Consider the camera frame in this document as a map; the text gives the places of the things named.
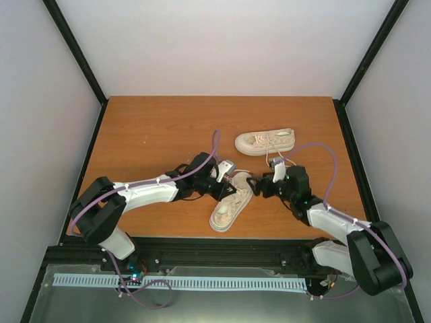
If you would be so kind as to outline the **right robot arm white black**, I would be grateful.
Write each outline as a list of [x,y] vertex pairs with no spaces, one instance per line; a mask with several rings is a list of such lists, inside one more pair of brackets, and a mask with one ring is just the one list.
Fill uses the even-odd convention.
[[404,288],[413,277],[391,226],[384,221],[362,221],[331,207],[312,193],[304,167],[277,164],[273,172],[246,181],[254,195],[276,196],[297,220],[331,236],[315,239],[304,248],[306,270],[333,268],[354,278],[369,295]]

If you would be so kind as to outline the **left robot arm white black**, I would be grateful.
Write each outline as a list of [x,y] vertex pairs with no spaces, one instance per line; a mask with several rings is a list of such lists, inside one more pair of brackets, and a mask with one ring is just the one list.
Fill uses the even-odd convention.
[[237,191],[228,179],[235,169],[231,161],[217,161],[201,152],[190,164],[149,180],[122,183],[99,177],[72,204],[70,229],[76,228],[87,244],[110,252],[119,266],[132,271],[139,266],[140,254],[118,227],[124,213],[156,203],[185,201],[194,193],[221,201]]

